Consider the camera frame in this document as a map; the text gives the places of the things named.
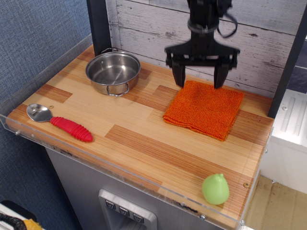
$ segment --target black cable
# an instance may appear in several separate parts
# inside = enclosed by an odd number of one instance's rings
[[[223,38],[228,38],[228,37],[231,37],[232,35],[234,35],[234,34],[236,33],[236,30],[237,30],[237,28],[238,28],[238,22],[237,22],[237,20],[234,18],[234,16],[232,16],[232,15],[230,15],[230,14],[228,14],[228,13],[224,13],[224,16],[225,16],[226,18],[229,18],[229,19],[236,25],[236,28],[233,30],[233,32],[231,32],[231,33],[228,34],[228,35],[223,35],[223,34],[221,33],[221,31],[220,31],[220,28],[219,28],[219,27],[217,28],[217,32],[219,32],[219,34],[220,34]]]
[[[26,225],[19,218],[11,217],[11,216],[0,213],[0,221],[3,221],[11,225],[12,227],[14,227],[14,230],[27,230]]]

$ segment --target metal spoon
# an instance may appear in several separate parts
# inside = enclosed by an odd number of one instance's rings
[[[41,104],[28,105],[27,114],[32,120],[37,122],[50,121],[51,124],[63,129],[78,140],[85,142],[93,141],[92,134],[86,128],[63,117],[53,117],[51,111]]]

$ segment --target wood plank wall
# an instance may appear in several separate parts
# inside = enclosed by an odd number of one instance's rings
[[[186,0],[107,0],[112,46],[165,68],[164,47],[190,39]],[[237,33],[217,41],[241,50],[225,85],[273,97],[301,21],[306,0],[233,0]],[[234,24],[223,19],[225,34]],[[213,81],[213,68],[188,67],[187,74]]]

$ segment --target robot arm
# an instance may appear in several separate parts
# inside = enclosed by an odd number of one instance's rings
[[[220,88],[228,75],[228,71],[237,66],[239,49],[224,46],[215,41],[215,29],[220,33],[219,18],[228,16],[236,24],[236,20],[227,14],[231,0],[188,0],[190,19],[188,28],[191,39],[183,44],[166,47],[166,64],[173,69],[177,85],[183,87],[185,82],[185,66],[214,67],[214,87]]]

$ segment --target green toy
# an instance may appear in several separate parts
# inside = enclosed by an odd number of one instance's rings
[[[202,183],[202,193],[209,204],[224,203],[229,198],[229,187],[224,175],[208,176]]]

